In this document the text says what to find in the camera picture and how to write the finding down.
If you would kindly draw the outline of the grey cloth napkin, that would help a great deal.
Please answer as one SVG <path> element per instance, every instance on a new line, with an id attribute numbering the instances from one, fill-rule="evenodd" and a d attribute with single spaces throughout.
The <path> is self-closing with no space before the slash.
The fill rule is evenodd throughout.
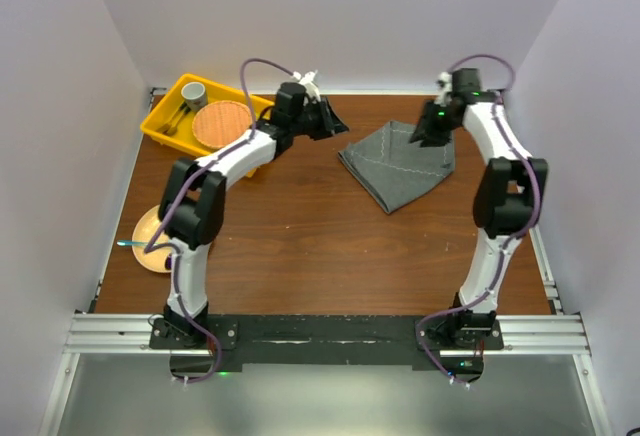
<path id="1" fill-rule="evenodd" d="M 455 170 L 455 143 L 422 147 L 409 141 L 414 129 L 392 120 L 338 153 L 347 171 L 387 214 L 424 196 Z"/>

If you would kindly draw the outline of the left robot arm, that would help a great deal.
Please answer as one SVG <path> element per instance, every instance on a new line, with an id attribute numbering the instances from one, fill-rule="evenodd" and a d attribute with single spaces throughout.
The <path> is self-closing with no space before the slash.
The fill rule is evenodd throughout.
<path id="1" fill-rule="evenodd" d="M 168 241 L 157 247 L 170 250 L 171 268 L 163 320 L 185 348 L 212 342 L 207 261 L 224 222 L 227 191 L 250 171 L 281 156 L 298 136 L 318 141 L 349 131 L 327 97 L 312 95 L 300 83 L 283 83 L 267 113 L 215 153 L 176 161 L 167 181 L 158 211 Z"/>

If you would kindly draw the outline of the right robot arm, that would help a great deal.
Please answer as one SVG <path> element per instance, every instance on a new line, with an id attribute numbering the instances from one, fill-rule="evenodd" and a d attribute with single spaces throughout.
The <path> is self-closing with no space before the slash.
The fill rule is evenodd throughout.
<path id="1" fill-rule="evenodd" d="M 472 348 L 491 336 L 501 285 L 521 240 L 538 223 L 549 171 L 511 129 L 501 93 L 483 89 L 475 68 L 439 75 L 437 97 L 425 104 L 410 140 L 422 147 L 448 143 L 466 130 L 485 163 L 473 201 L 477 243 L 471 266 L 452 307 L 418 325 L 425 340 Z"/>

